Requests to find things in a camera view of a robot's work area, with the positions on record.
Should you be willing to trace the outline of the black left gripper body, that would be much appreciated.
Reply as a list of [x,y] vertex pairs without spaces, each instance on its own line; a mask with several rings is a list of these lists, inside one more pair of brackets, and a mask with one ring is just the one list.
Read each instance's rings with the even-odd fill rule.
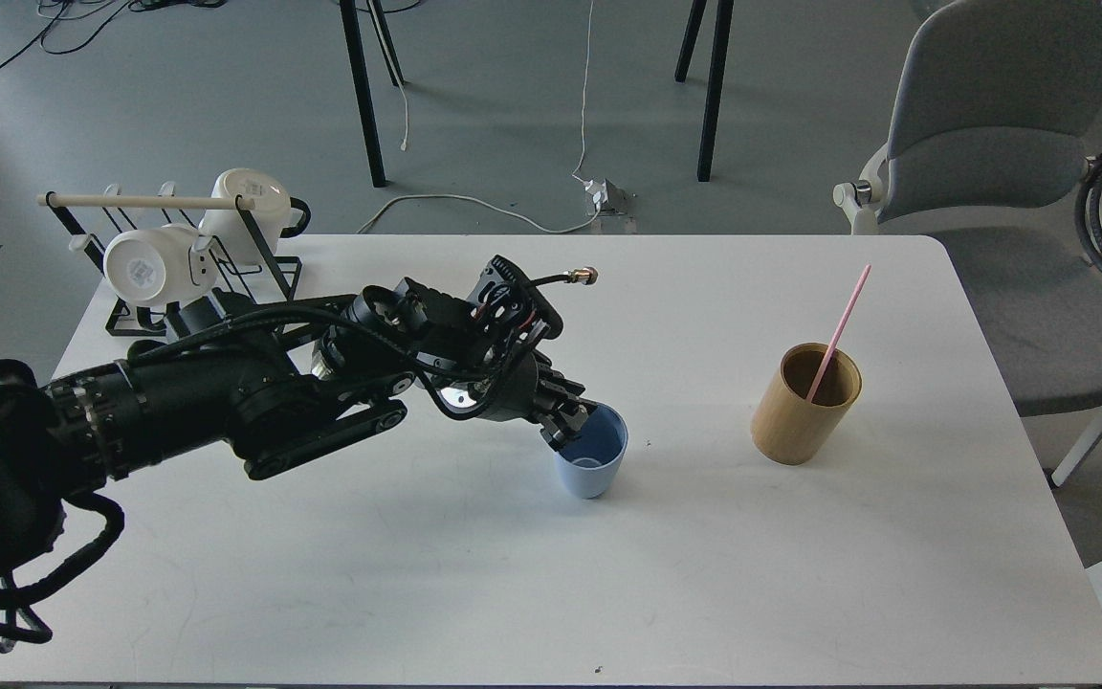
[[590,286],[598,278],[588,266],[529,278],[496,255],[463,300],[412,278],[390,289],[367,286],[350,302],[350,372],[379,384],[377,426],[402,422],[404,405],[397,396],[411,385],[454,420],[523,419],[540,426],[540,413],[553,410],[543,405],[541,376],[557,370],[539,347],[563,329],[540,289]]

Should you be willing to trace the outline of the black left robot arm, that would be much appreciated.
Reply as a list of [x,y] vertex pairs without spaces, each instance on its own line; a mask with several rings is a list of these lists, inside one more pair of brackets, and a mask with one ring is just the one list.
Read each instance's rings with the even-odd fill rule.
[[250,480],[272,478],[397,427],[411,387],[450,419],[576,441],[599,406],[540,352],[563,329],[540,289],[596,279],[531,279],[496,255],[463,300],[412,278],[271,304],[214,289],[170,311],[166,341],[108,365],[40,385],[0,359],[0,653],[52,638],[35,603],[123,532],[100,489],[165,459],[224,441]]

